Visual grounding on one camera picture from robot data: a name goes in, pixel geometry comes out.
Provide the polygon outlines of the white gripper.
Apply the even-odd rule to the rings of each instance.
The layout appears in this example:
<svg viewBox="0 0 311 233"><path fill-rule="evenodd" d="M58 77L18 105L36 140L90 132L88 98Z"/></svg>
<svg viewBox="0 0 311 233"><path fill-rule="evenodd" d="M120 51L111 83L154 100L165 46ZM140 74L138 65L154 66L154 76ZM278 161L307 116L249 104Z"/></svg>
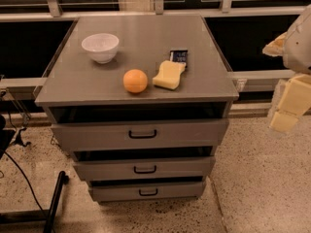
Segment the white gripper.
<svg viewBox="0 0 311 233"><path fill-rule="evenodd" d="M262 53L277 57L283 55L284 66L297 73L280 80L272 97L269 128L289 132L299 119L311 109L311 5L283 33L267 44Z"/></svg>

